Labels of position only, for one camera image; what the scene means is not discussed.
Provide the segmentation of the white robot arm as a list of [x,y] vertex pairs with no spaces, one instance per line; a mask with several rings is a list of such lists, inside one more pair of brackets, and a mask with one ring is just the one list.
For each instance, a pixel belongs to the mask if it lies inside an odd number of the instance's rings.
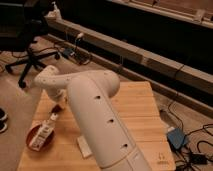
[[115,72],[60,74],[49,65],[34,78],[34,83],[55,102],[61,90],[66,91],[70,109],[101,171],[152,171],[111,103],[110,98],[120,88]]

